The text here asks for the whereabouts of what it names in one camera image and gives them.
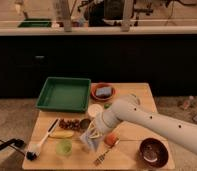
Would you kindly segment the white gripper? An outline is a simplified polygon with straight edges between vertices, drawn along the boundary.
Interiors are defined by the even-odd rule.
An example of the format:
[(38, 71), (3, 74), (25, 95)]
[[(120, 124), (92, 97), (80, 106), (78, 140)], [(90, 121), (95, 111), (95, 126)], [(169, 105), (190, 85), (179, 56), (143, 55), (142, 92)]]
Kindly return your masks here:
[(97, 114), (94, 120), (95, 128), (90, 128), (88, 137), (100, 141), (103, 134), (111, 132), (114, 128), (114, 117), (109, 111)]

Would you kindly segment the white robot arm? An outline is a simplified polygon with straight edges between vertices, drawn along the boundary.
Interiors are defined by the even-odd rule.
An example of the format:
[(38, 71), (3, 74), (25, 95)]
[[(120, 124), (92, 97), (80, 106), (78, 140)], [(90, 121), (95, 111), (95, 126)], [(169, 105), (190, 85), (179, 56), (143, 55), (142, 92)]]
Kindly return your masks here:
[(150, 112), (134, 95), (116, 99), (93, 119), (87, 133), (90, 148), (96, 150), (104, 136), (124, 121), (145, 127), (197, 154), (197, 125)]

